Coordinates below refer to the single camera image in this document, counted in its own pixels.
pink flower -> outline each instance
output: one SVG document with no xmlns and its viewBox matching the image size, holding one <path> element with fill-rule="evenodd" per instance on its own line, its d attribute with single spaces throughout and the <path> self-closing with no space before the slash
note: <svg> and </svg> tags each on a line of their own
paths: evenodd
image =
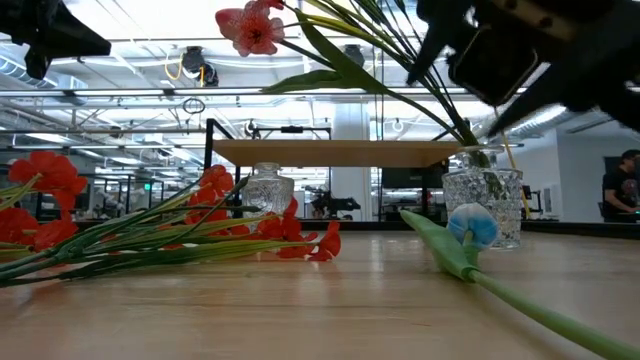
<svg viewBox="0 0 640 360">
<path fill-rule="evenodd" d="M 233 41 L 240 56 L 249 54 L 273 55 L 278 51 L 274 43 L 284 39 L 280 18 L 269 19 L 269 7 L 282 5 L 278 0 L 249 1 L 244 10 L 223 9 L 216 13 L 220 33 Z"/>
<path fill-rule="evenodd" d="M 278 10 L 284 10 L 284 1 L 283 0 L 256 0 L 257 4 L 272 7 Z"/>
</svg>

desk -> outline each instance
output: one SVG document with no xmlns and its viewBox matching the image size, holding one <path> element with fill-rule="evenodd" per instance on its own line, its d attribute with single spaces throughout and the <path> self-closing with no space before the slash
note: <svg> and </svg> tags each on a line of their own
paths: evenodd
<svg viewBox="0 0 640 360">
<path fill-rule="evenodd" d="M 524 233 L 486 272 L 640 345 L 640 242 Z M 595 359 L 437 273 L 412 232 L 345 232 L 335 263 L 244 261 L 0 289 L 13 359 Z"/>
</svg>

white column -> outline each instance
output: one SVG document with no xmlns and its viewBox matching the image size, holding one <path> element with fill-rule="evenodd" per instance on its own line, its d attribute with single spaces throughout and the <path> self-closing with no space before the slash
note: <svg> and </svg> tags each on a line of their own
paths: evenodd
<svg viewBox="0 0 640 360">
<path fill-rule="evenodd" d="M 332 138 L 369 140 L 369 114 L 366 104 L 337 104 Z M 338 216 L 350 214 L 354 221 L 373 221 L 371 168 L 332 168 L 331 191 L 334 198 L 352 197 L 361 207 L 361 210 L 339 212 Z"/>
</svg>

person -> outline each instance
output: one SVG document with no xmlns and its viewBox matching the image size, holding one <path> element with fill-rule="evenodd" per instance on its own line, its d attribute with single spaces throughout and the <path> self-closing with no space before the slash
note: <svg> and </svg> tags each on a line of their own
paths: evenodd
<svg viewBox="0 0 640 360">
<path fill-rule="evenodd" d="M 636 160 L 640 150 L 625 151 L 620 165 L 602 178 L 602 216 L 605 222 L 635 223 L 638 207 Z"/>
</svg>

monitor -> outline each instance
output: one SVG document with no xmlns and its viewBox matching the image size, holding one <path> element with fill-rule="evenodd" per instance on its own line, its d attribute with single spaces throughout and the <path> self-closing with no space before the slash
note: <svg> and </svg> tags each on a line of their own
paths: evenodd
<svg viewBox="0 0 640 360">
<path fill-rule="evenodd" d="M 433 164 L 427 168 L 384 168 L 382 187 L 384 189 L 419 189 L 425 177 L 427 189 L 441 189 L 442 175 L 449 172 L 449 160 Z"/>
</svg>

